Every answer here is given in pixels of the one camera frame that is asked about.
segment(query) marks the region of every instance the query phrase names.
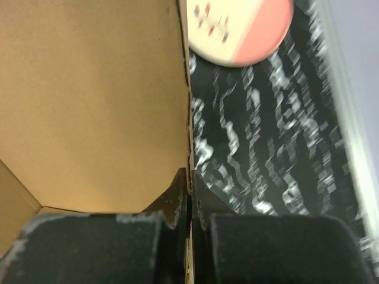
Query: round plate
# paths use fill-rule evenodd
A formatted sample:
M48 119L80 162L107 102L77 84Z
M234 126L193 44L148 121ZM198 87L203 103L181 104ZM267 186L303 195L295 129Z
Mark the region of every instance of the round plate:
M253 64L279 47L292 16L292 0L187 0L189 46L215 64Z

